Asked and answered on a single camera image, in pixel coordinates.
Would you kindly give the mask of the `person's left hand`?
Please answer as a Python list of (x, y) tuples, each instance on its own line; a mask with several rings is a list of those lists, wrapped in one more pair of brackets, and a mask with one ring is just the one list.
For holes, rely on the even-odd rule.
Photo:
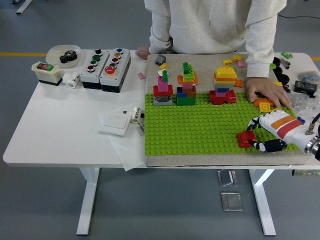
[(246, 82), (246, 96), (250, 102), (254, 102), (256, 99), (256, 93), (260, 93), (269, 98), (274, 105), (281, 109), (282, 104), (292, 109), (292, 102), (287, 92), (283, 87), (274, 84), (268, 78), (265, 77), (249, 77)]

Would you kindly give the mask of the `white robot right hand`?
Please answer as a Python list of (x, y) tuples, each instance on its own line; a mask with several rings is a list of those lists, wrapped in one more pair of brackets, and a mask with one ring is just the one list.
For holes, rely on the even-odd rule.
[(252, 118), (246, 130), (263, 128), (276, 137), (265, 142), (249, 141), (263, 153), (283, 151), (288, 144), (294, 144), (301, 152), (317, 156), (320, 153), (320, 136), (313, 131), (314, 126), (313, 122), (306, 126), (287, 112), (275, 110)]

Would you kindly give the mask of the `person's right hand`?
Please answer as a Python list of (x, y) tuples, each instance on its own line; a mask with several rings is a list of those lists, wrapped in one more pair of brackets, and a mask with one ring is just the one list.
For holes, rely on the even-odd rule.
[(148, 59), (148, 56), (151, 54), (150, 53), (150, 44), (147, 44), (147, 45), (144, 45), (144, 46), (141, 46), (137, 49), (137, 51), (135, 52), (135, 54), (144, 59), (144, 60), (147, 60)]

